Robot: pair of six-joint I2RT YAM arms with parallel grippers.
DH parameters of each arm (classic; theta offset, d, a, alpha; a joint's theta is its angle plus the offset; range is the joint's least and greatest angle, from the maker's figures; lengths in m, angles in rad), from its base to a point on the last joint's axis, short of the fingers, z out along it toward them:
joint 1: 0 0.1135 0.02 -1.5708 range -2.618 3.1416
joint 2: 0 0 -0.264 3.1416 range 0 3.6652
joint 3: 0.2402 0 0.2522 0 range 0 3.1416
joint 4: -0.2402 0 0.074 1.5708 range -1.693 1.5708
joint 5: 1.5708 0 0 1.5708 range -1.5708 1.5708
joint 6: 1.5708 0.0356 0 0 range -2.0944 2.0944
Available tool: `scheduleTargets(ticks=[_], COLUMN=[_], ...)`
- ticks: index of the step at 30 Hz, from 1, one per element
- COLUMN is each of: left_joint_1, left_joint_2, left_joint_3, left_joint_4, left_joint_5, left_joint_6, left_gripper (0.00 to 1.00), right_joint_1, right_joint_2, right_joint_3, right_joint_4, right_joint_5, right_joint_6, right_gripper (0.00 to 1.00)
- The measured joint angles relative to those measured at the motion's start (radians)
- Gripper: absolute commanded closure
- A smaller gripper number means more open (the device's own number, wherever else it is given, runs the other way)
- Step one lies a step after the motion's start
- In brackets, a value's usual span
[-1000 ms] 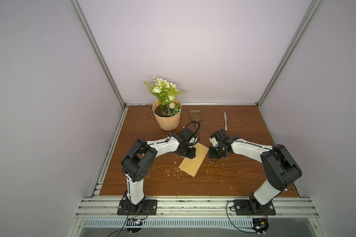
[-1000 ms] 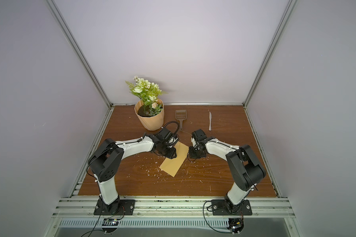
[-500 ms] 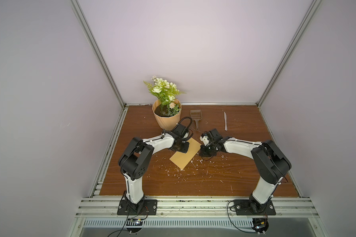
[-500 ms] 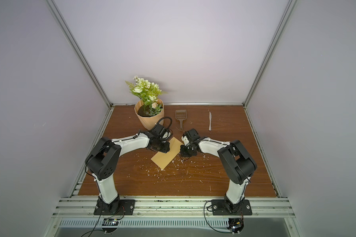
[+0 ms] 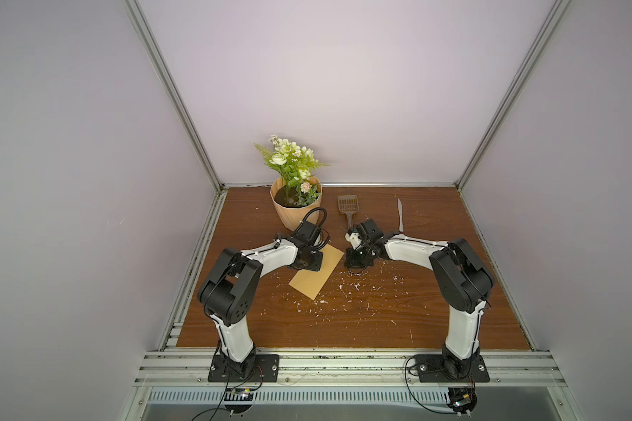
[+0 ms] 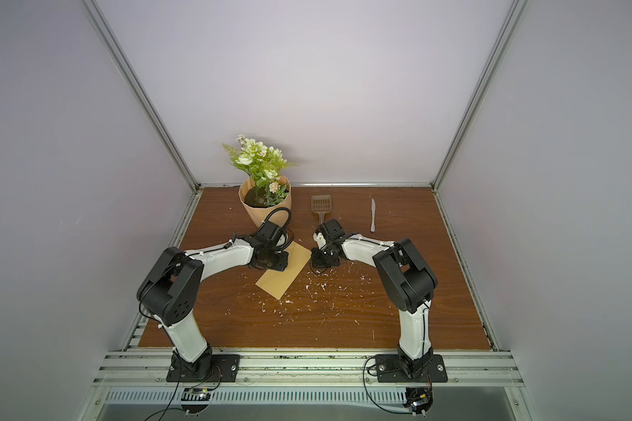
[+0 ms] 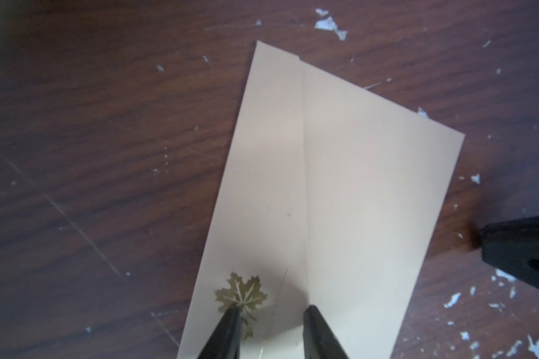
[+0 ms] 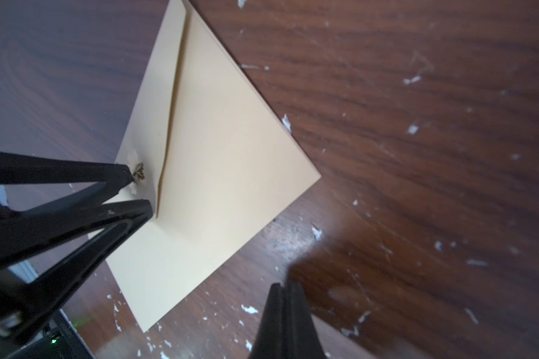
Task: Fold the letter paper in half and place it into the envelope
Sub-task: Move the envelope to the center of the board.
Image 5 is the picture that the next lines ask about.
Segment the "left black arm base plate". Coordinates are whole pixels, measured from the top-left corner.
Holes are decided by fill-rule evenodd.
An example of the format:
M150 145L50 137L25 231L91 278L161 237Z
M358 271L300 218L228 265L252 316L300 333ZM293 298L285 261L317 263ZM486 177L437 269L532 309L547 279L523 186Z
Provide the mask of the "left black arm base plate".
M278 354L251 354L243 362L233 361L224 354L212 360L208 382L277 382L280 357Z

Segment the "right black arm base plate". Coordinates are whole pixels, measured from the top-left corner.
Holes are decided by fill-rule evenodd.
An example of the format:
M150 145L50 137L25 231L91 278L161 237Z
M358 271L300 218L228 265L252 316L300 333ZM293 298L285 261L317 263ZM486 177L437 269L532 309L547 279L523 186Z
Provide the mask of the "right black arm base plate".
M466 360L438 354L417 354L413 360L420 382L486 383L491 381L486 363L479 353Z

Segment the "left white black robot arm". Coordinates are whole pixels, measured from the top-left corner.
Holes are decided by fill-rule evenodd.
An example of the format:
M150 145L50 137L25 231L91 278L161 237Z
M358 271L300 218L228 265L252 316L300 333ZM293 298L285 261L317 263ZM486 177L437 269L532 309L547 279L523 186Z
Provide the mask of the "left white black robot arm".
M247 315L261 279L279 268L317 272L328 245L321 224L302 221L288 235L250 250L224 249L198 291L198 301L219 335L222 359L231 370L246 375L256 359Z

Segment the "brown kraft envelope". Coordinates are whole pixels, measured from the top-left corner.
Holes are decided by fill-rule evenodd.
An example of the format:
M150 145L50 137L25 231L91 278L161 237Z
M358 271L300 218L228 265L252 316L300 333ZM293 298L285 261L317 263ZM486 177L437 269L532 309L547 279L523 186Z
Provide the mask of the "brown kraft envelope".
M290 280L289 286L307 298L315 300L343 256L344 252L341 250L326 246L323 249L321 268L318 271L300 270Z

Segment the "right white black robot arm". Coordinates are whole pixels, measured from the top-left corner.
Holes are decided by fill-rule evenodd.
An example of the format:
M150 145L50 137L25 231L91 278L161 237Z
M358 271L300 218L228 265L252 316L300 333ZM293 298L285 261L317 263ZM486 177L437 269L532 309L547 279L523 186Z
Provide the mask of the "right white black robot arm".
M449 305L449 327L443 345L447 359L463 363L479 352L479 328L494 286L494 277L470 243L422 240L403 233L385 234L374 220L349 228L347 268L372 267L375 260L401 261L434 273Z

